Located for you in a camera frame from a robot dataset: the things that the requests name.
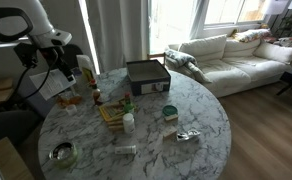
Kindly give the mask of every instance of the black box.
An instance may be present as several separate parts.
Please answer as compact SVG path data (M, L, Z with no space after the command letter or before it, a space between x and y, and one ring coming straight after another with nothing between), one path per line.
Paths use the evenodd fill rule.
M126 64L134 96L169 91L171 76L158 60L133 61Z

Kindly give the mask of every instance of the white couch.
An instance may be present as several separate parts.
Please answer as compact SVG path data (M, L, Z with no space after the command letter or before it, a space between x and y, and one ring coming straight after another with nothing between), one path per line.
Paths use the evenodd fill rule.
M292 48L226 35L171 44L166 66L203 84L216 97L273 83L292 68Z

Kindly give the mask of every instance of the round table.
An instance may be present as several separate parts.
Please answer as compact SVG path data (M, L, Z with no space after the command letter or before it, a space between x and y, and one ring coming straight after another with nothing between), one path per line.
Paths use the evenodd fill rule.
M171 74L170 90L131 96L138 106L135 132L112 133L96 106L91 89L81 86L83 101L78 114L69 116L57 105L48 114L40 132L39 162L47 179L217 179L231 147L227 115L219 101L201 84L182 74ZM110 102L131 92L125 68L101 74L97 84ZM162 109L178 109L178 122L167 123ZM178 132L196 129L201 135L189 141L163 141L163 132L174 126ZM60 142L72 141L77 161L59 169L49 152ZM136 145L136 155L118 155L117 146Z

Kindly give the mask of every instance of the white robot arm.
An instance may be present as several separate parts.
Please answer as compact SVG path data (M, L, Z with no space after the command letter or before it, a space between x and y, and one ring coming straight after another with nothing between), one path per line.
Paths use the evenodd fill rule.
M35 67L34 54L40 50L48 64L54 61L53 65L72 80L71 71L61 59L62 46L69 43L71 34L54 29L39 0L0 0L0 41L11 42L25 35L32 45L20 43L14 48L24 66Z

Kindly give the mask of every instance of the green lid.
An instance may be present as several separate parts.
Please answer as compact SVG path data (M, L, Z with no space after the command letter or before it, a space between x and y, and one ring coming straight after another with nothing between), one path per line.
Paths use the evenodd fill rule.
M163 108L163 113L166 116L170 116L170 115L178 114L178 111L177 111L177 108L175 106L167 105Z

